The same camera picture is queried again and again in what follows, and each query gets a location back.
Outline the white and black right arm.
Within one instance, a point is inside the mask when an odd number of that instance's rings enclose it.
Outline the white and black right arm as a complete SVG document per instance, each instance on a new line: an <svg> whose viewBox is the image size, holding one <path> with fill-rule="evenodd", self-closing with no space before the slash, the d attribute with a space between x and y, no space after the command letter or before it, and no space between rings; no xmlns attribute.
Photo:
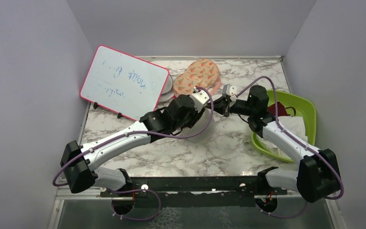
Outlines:
<svg viewBox="0 0 366 229"><path fill-rule="evenodd" d="M269 101L262 86L251 86L247 99L241 100L228 84L222 96L206 107L225 117L247 116L246 123L253 133L276 145L298 165L297 170L272 167L259 172L256 189L260 193L268 194L276 187L288 189L300 193L309 203L330 198L335 192L341 197L344 186L335 153L312 146L286 129L276 114L268 110Z"/></svg>

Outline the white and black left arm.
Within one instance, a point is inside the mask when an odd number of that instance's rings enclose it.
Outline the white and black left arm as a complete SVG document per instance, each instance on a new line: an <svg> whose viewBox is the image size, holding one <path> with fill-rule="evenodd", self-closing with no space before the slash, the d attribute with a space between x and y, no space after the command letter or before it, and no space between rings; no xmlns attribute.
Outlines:
<svg viewBox="0 0 366 229"><path fill-rule="evenodd" d="M176 138L178 129L191 128L202 116L210 97L204 91L180 95L164 108L146 113L131 126L107 138L79 145L69 142L64 149L60 172L71 193L80 193L100 180L99 167L131 149L162 138Z"/></svg>

